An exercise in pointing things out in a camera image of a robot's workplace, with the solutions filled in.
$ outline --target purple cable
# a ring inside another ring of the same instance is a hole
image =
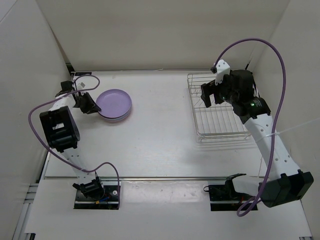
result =
[[[283,78],[283,84],[282,84],[282,92],[281,92],[281,98],[280,98],[280,102],[278,105],[278,108],[276,110],[275,116],[274,116],[274,120],[273,120],[273,124],[272,124],[272,129],[271,129],[271,150],[270,150],[270,158],[269,158],[269,163],[265,172],[265,176],[263,179],[263,182],[259,188],[258,194],[256,195],[256,197],[252,197],[250,198],[248,201],[246,201],[244,204],[241,205],[241,207],[239,207],[238,211],[236,212],[236,214],[238,215],[238,217],[243,217],[245,215],[247,215],[254,207],[255,205],[257,205],[257,203],[259,202],[259,198],[261,197],[265,186],[267,184],[267,180],[271,171],[271,166],[272,166],[272,161],[274,158],[274,151],[275,151],[275,131],[276,131],[276,125],[277,125],[277,121],[278,121],[278,117],[279,117],[279,113],[282,107],[282,104],[284,102],[284,98],[285,98],[285,93],[286,93],[286,84],[287,84],[287,77],[286,77],[286,68],[285,68],[285,63],[283,58],[281,57],[279,51],[276,49],[275,46],[273,46],[270,42],[263,40],[261,38],[256,38],[256,37],[249,37],[249,38],[245,38],[239,41],[236,41],[234,43],[232,43],[230,46],[228,46],[225,50],[223,50],[223,52],[219,55],[219,57],[217,58],[216,62],[214,63],[214,67],[217,67],[217,64],[219,62],[219,60],[221,59],[221,57],[225,54],[226,51],[228,51],[230,48],[232,48],[233,46],[243,43],[243,42],[248,42],[248,41],[257,41],[257,42],[261,42],[264,43],[266,45],[268,45],[270,48],[272,48],[272,50],[275,52],[275,54],[277,55],[277,57],[279,58],[280,64],[281,64],[281,68],[282,68],[282,78]],[[247,210],[245,210],[244,212],[240,213],[240,211],[249,204],[249,202],[251,202],[253,200],[253,203],[248,207]]]
[[[97,77],[97,76],[94,76],[94,75],[90,75],[90,74],[86,74],[86,75],[81,75],[79,77],[77,77],[77,79],[74,80],[74,83],[76,83],[76,81],[79,79],[79,78],[82,78],[82,77],[93,77],[95,79],[98,80],[98,84],[93,87],[93,88],[87,88],[87,89],[81,89],[81,90],[76,90],[76,91],[71,91],[69,93],[66,93],[64,95],[62,95],[61,97],[59,98],[56,98],[54,100],[51,100],[51,101],[48,101],[48,102],[45,102],[43,104],[40,104],[39,106],[36,106],[34,107],[28,114],[28,122],[29,122],[29,125],[30,125],[30,128],[32,130],[32,132],[34,133],[35,137],[39,140],[39,142],[41,143],[41,145],[49,152],[51,153],[53,156],[55,156],[57,159],[61,160],[62,162],[64,162],[65,164],[68,164],[69,166],[75,168],[75,169],[78,169],[84,173],[93,173],[95,172],[96,170],[98,170],[99,168],[101,168],[103,165],[110,165],[111,167],[113,167],[115,173],[116,173],[116,179],[117,179],[117,192],[118,192],[118,209],[120,207],[120,177],[119,177],[119,173],[118,173],[118,170],[116,169],[116,167],[111,163],[111,162],[103,162],[101,163],[99,166],[97,166],[95,169],[93,170],[86,170],[86,169],[82,169],[81,167],[78,167],[77,165],[74,165],[70,162],[68,162],[67,160],[63,159],[61,156],[59,156],[58,154],[56,154],[54,151],[51,150],[51,148],[49,146],[46,145],[46,143],[41,139],[41,137],[39,136],[39,134],[37,133],[33,123],[32,123],[32,120],[31,120],[31,116],[32,114],[34,113],[35,110],[43,107],[43,106],[46,106],[48,104],[52,104],[52,103],[55,103],[57,101],[59,101],[60,99],[66,97],[66,96],[69,96],[71,94],[75,94],[75,93],[80,93],[80,92],[84,92],[84,91],[90,91],[90,90],[95,90],[97,87],[99,87],[100,85],[100,79]]]

